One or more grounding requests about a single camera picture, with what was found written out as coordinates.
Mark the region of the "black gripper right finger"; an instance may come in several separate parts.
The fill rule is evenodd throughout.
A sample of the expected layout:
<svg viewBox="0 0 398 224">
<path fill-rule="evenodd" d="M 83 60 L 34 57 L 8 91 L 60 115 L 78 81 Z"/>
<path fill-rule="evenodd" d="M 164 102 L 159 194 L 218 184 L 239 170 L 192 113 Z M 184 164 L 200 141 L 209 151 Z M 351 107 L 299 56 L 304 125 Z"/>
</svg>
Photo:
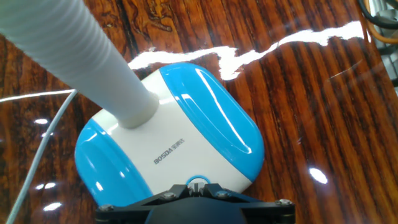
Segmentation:
<svg viewBox="0 0 398 224">
<path fill-rule="evenodd" d="M 199 210 L 228 223 L 295 223 L 295 204 L 288 199 L 264 202 L 219 184 L 196 184 Z"/>
</svg>

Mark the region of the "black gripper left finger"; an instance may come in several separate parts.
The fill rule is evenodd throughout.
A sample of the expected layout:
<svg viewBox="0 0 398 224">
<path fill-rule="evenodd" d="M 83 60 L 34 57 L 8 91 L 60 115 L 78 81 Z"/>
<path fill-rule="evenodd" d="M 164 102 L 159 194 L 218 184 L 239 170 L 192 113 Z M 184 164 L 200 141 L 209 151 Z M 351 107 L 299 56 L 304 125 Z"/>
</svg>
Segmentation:
<svg viewBox="0 0 398 224">
<path fill-rule="evenodd" d="M 196 188 L 175 184 L 169 190 L 153 195 L 139 202 L 119 207 L 111 204 L 101 205 L 96 209 L 96 223 L 144 223 L 150 212 L 181 199 L 195 195 Z"/>
</svg>

